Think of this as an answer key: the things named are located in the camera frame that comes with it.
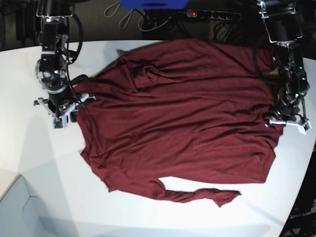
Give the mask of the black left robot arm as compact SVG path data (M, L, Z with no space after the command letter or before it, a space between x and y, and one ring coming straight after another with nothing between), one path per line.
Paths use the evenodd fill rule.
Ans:
M300 40L303 37L294 0L258 0L259 15L266 29L259 42L273 45L274 59L280 82L277 101L269 111L270 122L307 122L305 96L310 88L304 69Z

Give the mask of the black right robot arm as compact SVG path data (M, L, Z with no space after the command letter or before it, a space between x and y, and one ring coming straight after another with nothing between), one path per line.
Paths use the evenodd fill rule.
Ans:
M83 27L75 14L76 0L41 0L36 15L42 19L39 44L41 56L36 64L36 77L47 91L48 99L38 98L34 105L42 105L51 116L52 127L65 128L76 122L78 107L90 98L77 94L74 86L88 81L80 75L70 79L69 65L74 63L83 44ZM69 19L73 18L79 29L79 44L75 51L69 49Z

